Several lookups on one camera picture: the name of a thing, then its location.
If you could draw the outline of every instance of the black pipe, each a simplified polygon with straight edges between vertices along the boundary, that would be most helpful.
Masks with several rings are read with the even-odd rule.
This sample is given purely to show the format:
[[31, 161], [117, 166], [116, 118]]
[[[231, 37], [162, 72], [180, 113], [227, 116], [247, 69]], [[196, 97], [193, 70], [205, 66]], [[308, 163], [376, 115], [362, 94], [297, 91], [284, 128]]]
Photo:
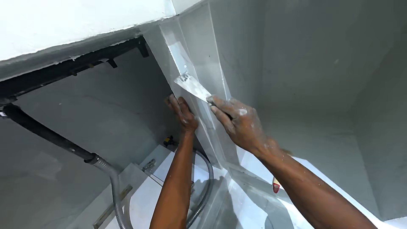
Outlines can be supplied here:
[[52, 131], [50, 128], [42, 125], [37, 120], [30, 117], [24, 111], [21, 110], [19, 106], [9, 103], [3, 107], [3, 113], [7, 115], [8, 118], [20, 124], [22, 127], [33, 132], [34, 134], [48, 140], [51, 143], [71, 152], [85, 160], [86, 163], [91, 162], [95, 159], [96, 154], [91, 153], [77, 144], [69, 141], [68, 139], [62, 137], [56, 132]]

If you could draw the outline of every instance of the flexible metal conduit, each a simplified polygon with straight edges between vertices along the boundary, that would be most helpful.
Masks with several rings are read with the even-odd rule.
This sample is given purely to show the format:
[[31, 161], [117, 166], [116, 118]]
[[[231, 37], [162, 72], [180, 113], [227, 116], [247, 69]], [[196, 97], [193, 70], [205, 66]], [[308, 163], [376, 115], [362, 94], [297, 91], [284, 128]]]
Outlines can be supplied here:
[[[114, 169], [114, 167], [101, 158], [99, 155], [95, 153], [91, 153], [82, 147], [78, 146], [77, 144], [69, 141], [68, 139], [62, 137], [58, 133], [54, 132], [53, 130], [49, 129], [48, 127], [44, 126], [37, 120], [30, 117], [24, 111], [21, 110], [19, 106], [14, 104], [7, 104], [3, 107], [4, 114], [10, 118], [11, 120], [15, 121], [16, 123], [20, 124], [22, 127], [26, 128], [27, 130], [33, 132], [34, 134], [42, 137], [45, 140], [67, 150], [70, 153], [73, 153], [85, 160], [86, 163], [94, 165], [95, 167], [102, 170], [104, 173], [109, 175], [110, 181], [112, 183], [112, 194], [113, 194], [113, 205], [114, 211], [116, 213], [116, 219], [119, 224], [120, 229], [133, 229], [130, 222], [124, 217], [121, 200], [120, 200], [120, 183], [119, 183], [119, 172]], [[195, 151], [197, 155], [199, 155], [206, 163], [209, 171], [209, 180], [208, 185], [206, 188], [206, 192], [199, 203], [197, 210], [192, 213], [192, 215], [188, 218], [186, 228], [188, 229], [194, 221], [197, 219], [199, 214], [204, 209], [205, 205], [208, 203], [210, 194], [213, 189], [213, 168], [211, 163], [206, 159], [204, 155], [198, 150]]]
[[192, 215], [187, 219], [187, 222], [186, 222], [186, 228], [187, 229], [194, 223], [194, 221], [197, 219], [199, 214], [204, 209], [205, 205], [208, 203], [210, 193], [212, 192], [212, 189], [213, 189], [213, 168], [212, 168], [212, 164], [198, 150], [196, 150], [195, 153], [197, 155], [199, 155], [205, 161], [206, 166], [208, 167], [209, 180], [208, 180], [208, 186], [206, 188], [206, 192], [205, 192], [201, 202], [199, 203], [199, 205], [197, 207], [197, 210], [194, 213], [192, 213]]
[[125, 216], [122, 211], [122, 205], [120, 200], [119, 172], [116, 169], [114, 169], [114, 167], [111, 164], [109, 164], [107, 161], [105, 161], [103, 158], [99, 156], [96, 157], [96, 163], [93, 165], [96, 168], [102, 170], [110, 177], [110, 182], [112, 183], [114, 212], [116, 213], [116, 219], [120, 229], [133, 229], [131, 223], [125, 219]]

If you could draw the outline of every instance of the forearm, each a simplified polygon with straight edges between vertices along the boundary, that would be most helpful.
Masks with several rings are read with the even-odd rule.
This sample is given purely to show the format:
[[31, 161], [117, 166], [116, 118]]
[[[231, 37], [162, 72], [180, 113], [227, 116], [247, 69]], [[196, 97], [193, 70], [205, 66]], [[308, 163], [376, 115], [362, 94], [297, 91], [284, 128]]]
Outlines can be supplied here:
[[185, 229], [192, 173], [193, 132], [183, 133], [151, 220], [150, 229]]
[[277, 143], [254, 154], [314, 228], [376, 228], [331, 186], [282, 152]]

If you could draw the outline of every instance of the gray wall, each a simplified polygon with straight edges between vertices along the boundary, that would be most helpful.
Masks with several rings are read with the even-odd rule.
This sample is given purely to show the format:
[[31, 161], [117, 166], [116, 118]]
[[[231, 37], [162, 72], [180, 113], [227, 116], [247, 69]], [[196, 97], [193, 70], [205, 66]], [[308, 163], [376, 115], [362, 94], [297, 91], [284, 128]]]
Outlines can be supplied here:
[[[19, 97], [32, 117], [118, 168], [140, 163], [176, 132], [171, 90], [154, 57], [134, 49]], [[2, 228], [65, 228], [109, 184], [79, 157], [0, 120]]]
[[258, 107], [265, 0], [209, 2], [219, 59], [230, 94]]
[[260, 105], [347, 112], [407, 19], [405, 5], [267, 1]]
[[334, 183], [379, 217], [368, 175], [346, 116], [260, 110], [265, 133], [280, 147], [308, 160]]
[[351, 115], [384, 220], [407, 216], [407, 26], [384, 57]]

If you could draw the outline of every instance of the finger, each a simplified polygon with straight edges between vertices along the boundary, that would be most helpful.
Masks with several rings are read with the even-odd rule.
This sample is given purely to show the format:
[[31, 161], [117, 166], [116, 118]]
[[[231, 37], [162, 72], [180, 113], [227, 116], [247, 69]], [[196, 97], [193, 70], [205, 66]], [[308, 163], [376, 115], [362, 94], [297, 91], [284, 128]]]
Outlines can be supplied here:
[[209, 103], [213, 103], [216, 105], [216, 107], [218, 107], [219, 109], [221, 109], [223, 112], [229, 114], [232, 118], [237, 118], [238, 117], [238, 113], [237, 111], [233, 108], [232, 104], [230, 104], [229, 102], [217, 97], [216, 95], [211, 95], [208, 98], [206, 98], [206, 100]]
[[164, 103], [168, 106], [168, 108], [169, 108], [172, 112], [174, 112], [174, 109], [173, 109], [173, 106], [172, 106], [171, 103], [170, 103], [169, 97], [165, 97]]
[[234, 125], [227, 114], [225, 114], [216, 106], [211, 106], [210, 110], [215, 114], [216, 118], [219, 120], [219, 122], [221, 122], [228, 133], [234, 133]]
[[184, 115], [191, 113], [191, 111], [189, 111], [188, 103], [186, 103], [186, 101], [183, 97], [178, 98], [178, 104], [179, 104], [179, 108], [181, 109], [181, 112]]
[[182, 117], [181, 109], [179, 108], [179, 104], [177, 99], [175, 98], [174, 94], [170, 95], [169, 97], [170, 103], [174, 109], [174, 113], [177, 114], [180, 118]]
[[234, 107], [239, 107], [239, 108], [243, 108], [243, 107], [247, 107], [246, 104], [240, 102], [239, 100], [235, 99], [235, 98], [230, 98], [229, 99], [230, 104], [232, 104]]

